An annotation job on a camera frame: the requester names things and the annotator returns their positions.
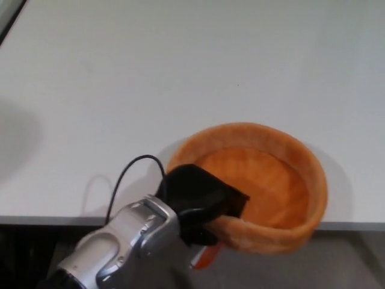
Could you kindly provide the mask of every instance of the orange bowl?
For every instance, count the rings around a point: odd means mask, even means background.
[[[207,224],[227,246],[283,253],[303,245],[327,205],[325,173],[312,152],[290,135],[255,123],[228,123],[191,136],[174,153],[169,172],[194,163],[250,196],[240,218]]]

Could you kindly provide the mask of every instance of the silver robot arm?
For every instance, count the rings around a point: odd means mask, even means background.
[[[155,196],[129,204],[103,228],[86,235],[58,265],[60,277],[38,288],[129,288],[139,259],[165,248],[180,233],[176,213]]]
[[[223,214],[238,217],[248,200],[193,164],[174,169],[166,180],[167,198],[157,193],[125,206],[86,235],[38,289],[129,288],[140,259],[177,238],[187,245],[216,244],[218,238],[203,225]]]

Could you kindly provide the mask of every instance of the white table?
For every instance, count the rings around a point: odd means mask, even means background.
[[[385,2],[29,0],[0,48],[0,222],[100,224],[121,169],[207,126],[305,142],[320,228],[385,229]],[[115,210],[153,193],[142,161]]]

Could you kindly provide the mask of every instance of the dark floor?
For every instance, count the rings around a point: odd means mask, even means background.
[[[0,229],[1,288],[35,288],[92,229]],[[196,271],[188,266],[194,251],[176,242],[151,261],[138,264],[130,289],[384,289],[384,244],[382,232],[323,231],[290,255],[223,250],[209,268]]]

